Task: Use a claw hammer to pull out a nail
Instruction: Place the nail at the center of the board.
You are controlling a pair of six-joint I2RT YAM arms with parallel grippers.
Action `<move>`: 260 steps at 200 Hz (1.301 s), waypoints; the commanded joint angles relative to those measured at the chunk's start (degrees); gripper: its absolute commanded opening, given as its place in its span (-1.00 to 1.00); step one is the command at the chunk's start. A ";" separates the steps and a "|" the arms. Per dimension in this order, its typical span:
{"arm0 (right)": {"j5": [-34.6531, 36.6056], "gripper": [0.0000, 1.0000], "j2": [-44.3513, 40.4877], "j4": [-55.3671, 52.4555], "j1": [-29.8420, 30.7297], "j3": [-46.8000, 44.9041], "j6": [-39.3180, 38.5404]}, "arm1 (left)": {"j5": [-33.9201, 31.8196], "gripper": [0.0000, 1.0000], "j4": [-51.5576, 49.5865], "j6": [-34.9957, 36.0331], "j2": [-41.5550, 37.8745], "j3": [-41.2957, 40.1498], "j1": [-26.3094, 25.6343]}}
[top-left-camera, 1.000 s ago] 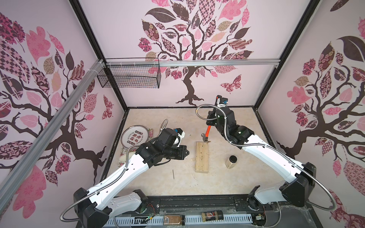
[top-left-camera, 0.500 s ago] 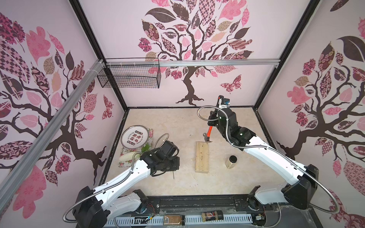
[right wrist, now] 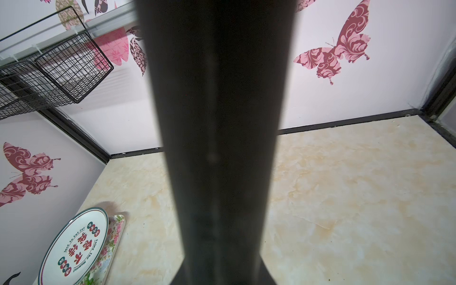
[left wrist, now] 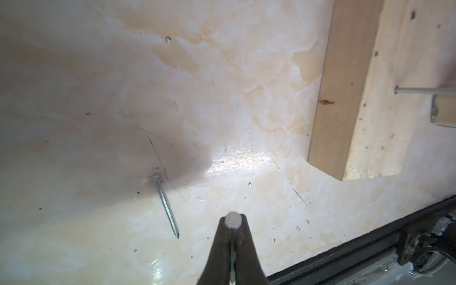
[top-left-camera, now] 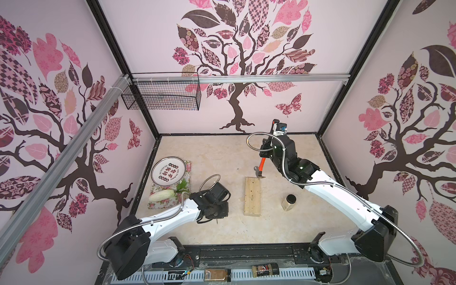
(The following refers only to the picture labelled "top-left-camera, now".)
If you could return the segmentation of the wooden block with nails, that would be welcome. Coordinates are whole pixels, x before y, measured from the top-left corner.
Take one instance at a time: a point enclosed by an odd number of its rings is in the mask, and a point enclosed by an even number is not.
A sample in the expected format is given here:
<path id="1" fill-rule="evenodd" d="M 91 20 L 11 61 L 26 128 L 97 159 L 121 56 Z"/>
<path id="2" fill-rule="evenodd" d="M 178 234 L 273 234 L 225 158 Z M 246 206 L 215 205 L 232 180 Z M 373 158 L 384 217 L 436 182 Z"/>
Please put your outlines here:
<path id="1" fill-rule="evenodd" d="M 261 216 L 261 184 L 260 178 L 246 177 L 244 215 Z"/>

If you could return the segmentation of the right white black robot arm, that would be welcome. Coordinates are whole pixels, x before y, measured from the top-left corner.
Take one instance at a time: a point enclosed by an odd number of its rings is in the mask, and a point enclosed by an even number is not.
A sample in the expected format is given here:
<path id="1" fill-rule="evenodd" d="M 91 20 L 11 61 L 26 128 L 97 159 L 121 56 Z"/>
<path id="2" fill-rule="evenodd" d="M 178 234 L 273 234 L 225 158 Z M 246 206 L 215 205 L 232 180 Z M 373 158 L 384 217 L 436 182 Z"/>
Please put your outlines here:
<path id="1" fill-rule="evenodd" d="M 261 150 L 260 155 L 271 159 L 283 176 L 331 204 L 356 225 L 348 232 L 320 233 L 315 242 L 321 254 L 362 254 L 376 262 L 386 259 L 397 236 L 399 213 L 394 207 L 381 207 L 346 190 L 319 166 L 299 158 L 293 140 L 285 135 L 264 139 Z"/>

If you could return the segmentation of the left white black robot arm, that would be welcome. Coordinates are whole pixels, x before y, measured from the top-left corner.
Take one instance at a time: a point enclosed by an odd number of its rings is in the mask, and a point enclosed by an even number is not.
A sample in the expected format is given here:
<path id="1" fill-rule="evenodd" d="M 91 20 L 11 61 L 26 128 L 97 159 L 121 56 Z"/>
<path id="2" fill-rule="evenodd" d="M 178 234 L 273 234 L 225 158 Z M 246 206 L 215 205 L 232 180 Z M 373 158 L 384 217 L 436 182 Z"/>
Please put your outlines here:
<path id="1" fill-rule="evenodd" d="M 101 243 L 97 255 L 110 263 L 119 280 L 149 264 L 180 263 L 185 252 L 181 242 L 176 237 L 160 238 L 187 223 L 204 224 L 227 217 L 230 197 L 228 190 L 205 190 L 160 214 L 146 218 L 130 215 Z"/>

